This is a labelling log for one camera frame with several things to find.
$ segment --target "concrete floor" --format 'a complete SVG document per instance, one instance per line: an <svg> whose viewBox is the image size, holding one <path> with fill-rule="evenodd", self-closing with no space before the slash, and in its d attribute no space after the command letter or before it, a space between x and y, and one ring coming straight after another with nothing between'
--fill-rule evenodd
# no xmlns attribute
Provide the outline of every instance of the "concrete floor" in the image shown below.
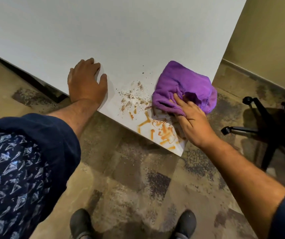
<svg viewBox="0 0 285 239"><path fill-rule="evenodd" d="M285 101L285 91L223 64L213 85L218 90L217 107L208 116L213 129L259 164L266 147L263 142L234 134L222 136L220 129L256 127L242 98L257 96L276 113ZM0 65L0 118L47 113L68 104L68 99L54 104ZM178 157L96 112L81 138L81 148L81 164L32 239L70 238L70 216L81 207L91 214L98 238L168 238L186 208L198 221L192 238L256 238L220 173L190 143ZM277 151L268 173L285 185L284 158Z"/></svg>

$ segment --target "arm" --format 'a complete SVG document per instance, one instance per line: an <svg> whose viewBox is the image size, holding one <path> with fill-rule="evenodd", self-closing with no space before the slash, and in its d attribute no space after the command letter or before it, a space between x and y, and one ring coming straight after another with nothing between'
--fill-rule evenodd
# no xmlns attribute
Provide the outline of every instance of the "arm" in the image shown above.
<svg viewBox="0 0 285 239"><path fill-rule="evenodd" d="M107 92L107 76L103 74L98 84L94 75L100 68L100 63L94 64L94 59L81 60L68 75L69 95L72 104L49 116L64 120L80 138L83 129L99 108Z"/></svg>
<svg viewBox="0 0 285 239"><path fill-rule="evenodd" d="M285 187L218 138L197 105L176 94L174 98L186 114L176 116L185 135L219 170L256 235L267 238L273 215L285 197Z"/></svg>

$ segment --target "hand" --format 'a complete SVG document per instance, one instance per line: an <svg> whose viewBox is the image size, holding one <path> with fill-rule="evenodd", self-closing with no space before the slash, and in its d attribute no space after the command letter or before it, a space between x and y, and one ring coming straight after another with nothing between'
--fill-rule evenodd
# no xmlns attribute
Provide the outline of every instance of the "hand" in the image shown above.
<svg viewBox="0 0 285 239"><path fill-rule="evenodd" d="M177 94L174 94L173 97L186 114L186 117L181 115L175 116L188 140L200 149L215 142L218 136L212 130L204 112L195 103L186 98L183 101Z"/></svg>
<svg viewBox="0 0 285 239"><path fill-rule="evenodd" d="M98 84L94 76L99 69L100 63L94 64L93 58L81 60L70 69L67 83L72 102L90 100L97 108L101 105L107 93L107 75L102 74Z"/></svg>

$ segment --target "person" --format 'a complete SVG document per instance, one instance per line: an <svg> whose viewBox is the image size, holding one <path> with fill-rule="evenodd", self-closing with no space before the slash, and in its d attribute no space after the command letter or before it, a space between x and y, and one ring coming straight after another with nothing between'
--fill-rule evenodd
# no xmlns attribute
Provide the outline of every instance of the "person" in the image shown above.
<svg viewBox="0 0 285 239"><path fill-rule="evenodd" d="M65 191L80 163L78 139L107 93L106 74L95 81L99 69L93 58L70 69L69 106L0 119L0 238L29 238ZM176 117L188 140L219 170L257 237L285 238L285 187L221 140L194 103L176 94L173 102L186 114ZM93 237L84 209L72 215L70 228L74 239ZM171 238L190 238L195 228L196 217L187 210Z"/></svg>

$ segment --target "white table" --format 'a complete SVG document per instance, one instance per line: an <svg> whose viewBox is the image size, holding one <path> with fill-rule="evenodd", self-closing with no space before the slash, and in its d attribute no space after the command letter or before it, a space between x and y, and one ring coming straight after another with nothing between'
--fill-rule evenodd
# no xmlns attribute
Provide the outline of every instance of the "white table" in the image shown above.
<svg viewBox="0 0 285 239"><path fill-rule="evenodd" d="M108 75L99 111L180 156L184 135L145 101L170 60L212 81L245 1L0 0L0 58L68 94L69 69L94 57Z"/></svg>

